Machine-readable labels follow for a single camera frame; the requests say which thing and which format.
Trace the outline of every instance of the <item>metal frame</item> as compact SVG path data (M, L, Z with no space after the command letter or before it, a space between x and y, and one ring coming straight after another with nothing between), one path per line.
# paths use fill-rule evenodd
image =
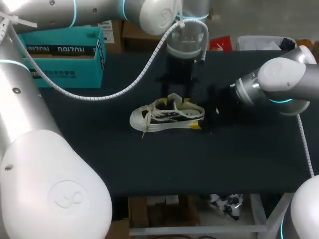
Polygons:
M251 210L254 225L229 226L198 226L198 227L169 227L169 228L138 228L130 229L130 236L178 235L178 234L222 234L222 233L265 233L267 219L258 194L251 194Z
M274 239L282 218L294 194L285 193L269 218L266 218L259 194L251 194L251 210L254 225L231 225L211 227L170 227L130 229L130 236L179 235L179 234L222 234L222 233L258 233L257 239Z

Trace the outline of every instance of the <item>shoe sole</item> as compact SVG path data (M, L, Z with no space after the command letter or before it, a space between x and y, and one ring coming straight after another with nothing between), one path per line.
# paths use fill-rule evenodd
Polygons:
M130 116L130 125L132 128L142 131L143 132L143 121L136 121L134 119L133 113ZM201 119L194 119L194 120L187 120L181 122L173 122L173 123L151 123L149 125L147 132L158 132L166 129L173 129L173 128L193 128L194 124L198 123Z

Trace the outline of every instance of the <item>red bag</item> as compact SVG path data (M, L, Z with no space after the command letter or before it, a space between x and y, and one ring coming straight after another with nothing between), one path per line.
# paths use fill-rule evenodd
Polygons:
M223 36L212 39L209 43L210 51L233 51L230 36Z

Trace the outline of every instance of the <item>sneaker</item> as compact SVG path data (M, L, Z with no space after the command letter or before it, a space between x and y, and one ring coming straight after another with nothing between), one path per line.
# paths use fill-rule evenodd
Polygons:
M198 122L204 119L204 115L204 108L191 102L183 104L179 95L171 94L167 98L167 104L163 99L159 99L134 110L130 117L130 124L143 133L170 128L200 129Z

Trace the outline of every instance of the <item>black label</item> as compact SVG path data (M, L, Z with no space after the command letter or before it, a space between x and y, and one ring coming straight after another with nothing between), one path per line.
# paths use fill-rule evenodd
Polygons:
M104 70L104 55L103 55L102 45L101 45L100 39L98 39L97 48L98 48L98 50L99 50L100 62L101 62L101 69L102 69L102 71L103 71L103 70Z
M27 45L30 54L51 54L54 56L94 56L95 46L70 45Z
M30 69L31 75L34 79L40 79L41 77L34 69ZM75 71L50 71L50 70L43 70L45 75L49 78L65 78L65 79L75 79L76 74Z

